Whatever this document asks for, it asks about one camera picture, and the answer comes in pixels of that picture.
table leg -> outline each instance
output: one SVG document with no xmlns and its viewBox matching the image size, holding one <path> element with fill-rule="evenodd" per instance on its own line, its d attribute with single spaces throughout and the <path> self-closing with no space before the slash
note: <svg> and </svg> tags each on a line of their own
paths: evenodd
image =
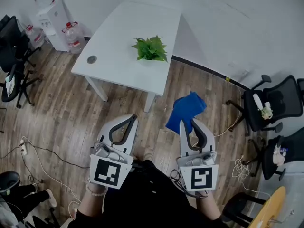
<svg viewBox="0 0 304 228">
<path fill-rule="evenodd" d="M 104 90 L 102 89 L 102 87 L 100 87 L 97 84 L 97 80 L 98 79 L 90 78 L 88 76 L 85 76 L 85 78 L 89 82 L 89 84 L 92 86 L 92 88 L 96 91 L 96 93 L 100 96 L 100 98 L 103 101 L 108 101 L 108 96 L 106 95 L 106 93 L 104 92 Z"/>
<path fill-rule="evenodd" d="M 149 112 L 149 110 L 151 108 L 151 105 L 153 103 L 154 97 L 155 97 L 155 94 L 148 93 L 147 100 L 146 100 L 146 105 L 144 106 L 144 110 L 143 110 L 144 112 Z"/>
</svg>

white shoe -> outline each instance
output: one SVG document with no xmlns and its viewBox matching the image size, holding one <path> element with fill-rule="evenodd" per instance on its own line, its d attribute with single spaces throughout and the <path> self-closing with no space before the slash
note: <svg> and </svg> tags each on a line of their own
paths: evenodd
<svg viewBox="0 0 304 228">
<path fill-rule="evenodd" d="M 54 198 L 54 195 L 53 195 L 52 191 L 51 191 L 50 189 L 47 189 L 46 191 L 47 191 L 48 194 L 49 194 L 49 199 L 48 199 L 48 201 L 49 201 L 49 203 L 51 204 L 51 206 L 52 206 L 53 208 L 57 207 L 57 202 L 56 202 L 56 199 Z"/>
</svg>

green potted plant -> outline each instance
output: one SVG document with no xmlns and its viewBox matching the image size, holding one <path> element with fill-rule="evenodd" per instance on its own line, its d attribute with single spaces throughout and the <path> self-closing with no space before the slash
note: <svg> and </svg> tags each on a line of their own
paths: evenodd
<svg viewBox="0 0 304 228">
<path fill-rule="evenodd" d="M 138 57 L 137 60 L 157 60 L 167 61 L 167 52 L 164 50 L 166 45 L 161 42 L 162 37 L 151 37 L 146 40 L 142 38 L 135 38 L 137 40 L 136 45 L 132 46 L 137 49 Z"/>
</svg>

